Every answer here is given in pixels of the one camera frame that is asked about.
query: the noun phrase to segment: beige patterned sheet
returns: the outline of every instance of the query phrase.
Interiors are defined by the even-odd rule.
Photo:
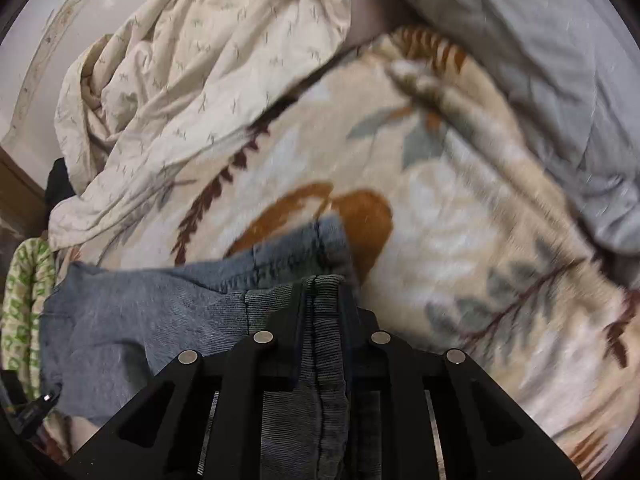
[[[380,325],[465,349],[592,478],[638,412],[639,294],[603,277],[487,74],[405,29],[274,115],[201,152],[65,264],[223,258],[337,212]]]

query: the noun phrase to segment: silver bolt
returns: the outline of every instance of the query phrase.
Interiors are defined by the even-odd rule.
[[[254,341],[257,343],[268,343],[273,340],[273,334],[268,330],[260,330],[254,334]]]
[[[371,334],[371,340],[379,345],[386,345],[389,341],[391,341],[391,336],[380,330],[379,332],[374,332]]]
[[[462,350],[452,348],[447,352],[447,359],[453,364],[459,365],[460,363],[463,363],[465,361],[466,355]]]
[[[195,362],[197,358],[198,354],[193,350],[185,350],[184,352],[180,352],[180,355],[178,355],[178,361],[183,365],[190,365]]]

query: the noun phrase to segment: seam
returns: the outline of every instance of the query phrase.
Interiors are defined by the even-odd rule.
[[[249,335],[249,306],[246,304],[246,293],[246,290],[242,292],[242,302],[244,303],[244,315],[246,317],[246,334]]]
[[[309,313],[311,324],[311,356],[314,367],[314,383],[318,392],[318,403],[320,405],[320,433],[318,435],[318,460],[316,461],[316,476],[320,474],[320,457],[322,455],[322,439],[324,438],[324,404],[322,403],[322,393],[320,391],[320,381],[318,378],[318,355],[316,353],[316,277],[312,278],[309,286],[309,296],[311,298],[311,310]]]
[[[330,267],[329,258],[326,255],[326,250],[324,248],[324,241],[322,240],[322,235],[320,234],[320,222],[316,220],[314,222],[314,232],[316,233],[316,260],[318,261],[318,266],[322,270],[327,270]]]
[[[251,261],[252,261],[252,269],[251,272],[254,275],[254,283],[255,286],[259,286],[259,269],[258,269],[258,262],[255,259],[255,245],[251,247]]]
[[[336,246],[335,247],[336,252],[340,252],[344,250],[344,247],[339,245],[337,242],[331,241],[329,243],[329,247],[332,247],[332,246]],[[237,274],[232,274],[229,277],[224,278],[220,282],[213,283],[213,284],[203,283],[200,280],[194,279],[193,276],[185,276],[181,270],[178,272],[178,275],[182,280],[185,280],[189,283],[193,283],[198,286],[202,286],[204,288],[207,288],[208,290],[213,290],[215,292],[221,292],[224,290],[226,292],[226,290],[228,290],[229,288],[238,288],[238,282],[240,282],[243,279],[246,280],[247,277],[250,278],[255,276],[256,274],[259,274],[260,271],[263,269],[269,269],[271,272],[276,273],[276,271],[278,271],[279,269],[295,267],[296,265],[303,263],[311,258],[314,258],[318,263],[324,262],[324,266],[322,266],[323,270],[330,270],[333,266],[331,264],[331,260],[326,256],[326,247],[327,245],[322,241],[322,238],[319,238],[318,243],[316,243],[316,246],[314,248],[290,253],[280,258],[274,258],[270,262],[260,266],[255,263],[255,259],[254,259],[254,264],[252,265],[251,269],[243,270],[242,272],[238,272]],[[201,265],[201,263],[189,264],[189,266],[195,266],[195,265]],[[171,272],[172,270],[175,270],[175,268],[169,269],[168,274],[174,275]],[[141,270],[134,270],[134,271],[114,270],[111,272],[142,272],[142,271]]]

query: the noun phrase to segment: cloth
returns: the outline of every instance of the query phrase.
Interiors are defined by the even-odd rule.
[[[361,305],[381,327],[416,348],[466,349],[594,474],[638,411],[638,298],[602,276],[484,69],[441,34],[407,28],[296,95],[62,251],[61,276],[72,255],[165,267],[338,214]]]
[[[53,163],[51,171],[49,171],[47,189],[44,192],[44,202],[47,205],[47,224],[49,224],[49,216],[53,208],[73,195],[75,195],[75,192],[71,186],[71,182],[69,182],[65,159],[57,158]]]
[[[640,51],[608,0],[407,0],[466,46],[615,279],[640,286]]]
[[[29,400],[40,396],[40,315],[56,279],[46,240],[29,238],[14,253],[2,302],[2,369],[15,370]]]
[[[316,276],[328,272],[340,276]],[[182,350],[226,351],[263,330],[305,276],[300,382],[265,394],[261,477],[337,478],[349,422],[337,288],[353,276],[337,218],[218,262],[129,272],[73,264],[40,332],[44,378],[62,383],[58,409],[104,423]]]
[[[350,0],[149,0],[69,68],[55,127],[78,197],[54,250],[121,221],[207,146],[243,127],[344,41]]]

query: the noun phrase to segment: green patterned fabric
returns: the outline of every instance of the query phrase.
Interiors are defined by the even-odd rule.
[[[44,301],[51,293],[56,268],[49,244],[41,238],[23,241],[9,266],[2,302],[2,368],[16,370],[26,395],[40,395],[38,331]]]

